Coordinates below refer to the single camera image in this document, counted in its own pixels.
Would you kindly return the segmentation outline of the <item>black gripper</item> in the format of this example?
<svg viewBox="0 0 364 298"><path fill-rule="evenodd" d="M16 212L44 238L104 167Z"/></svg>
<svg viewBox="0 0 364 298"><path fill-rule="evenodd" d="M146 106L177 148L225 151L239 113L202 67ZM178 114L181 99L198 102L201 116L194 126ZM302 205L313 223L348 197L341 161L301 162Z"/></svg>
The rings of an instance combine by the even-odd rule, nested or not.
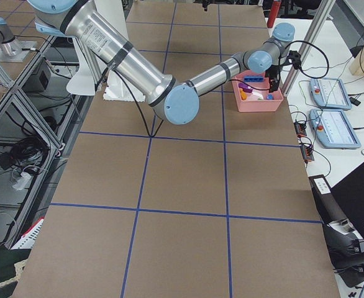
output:
<svg viewBox="0 0 364 298"><path fill-rule="evenodd" d="M202 0L202 7L207 11L209 5L208 0ZM298 51L290 50L286 54L282 54L280 58L276 59L276 62L265 71L265 76L269 78L269 93L273 93L278 90L280 85L281 70L284 66L292 66L295 70L301 69L301 54Z"/></svg>

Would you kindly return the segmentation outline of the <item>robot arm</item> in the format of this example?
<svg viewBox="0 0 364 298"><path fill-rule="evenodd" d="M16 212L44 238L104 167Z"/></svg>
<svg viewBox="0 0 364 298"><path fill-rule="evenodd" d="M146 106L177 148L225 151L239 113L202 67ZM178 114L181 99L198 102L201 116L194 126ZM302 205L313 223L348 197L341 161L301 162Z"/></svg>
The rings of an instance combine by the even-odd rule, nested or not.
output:
<svg viewBox="0 0 364 298"><path fill-rule="evenodd" d="M278 24L272 36L255 51L236 53L228 60L183 83L163 74L97 10L94 1L30 1L36 15L36 28L51 35L77 38L119 73L143 95L156 115L175 125L192 121L199 111L199 98L245 70L264 73L277 66L288 53L295 28Z"/></svg>

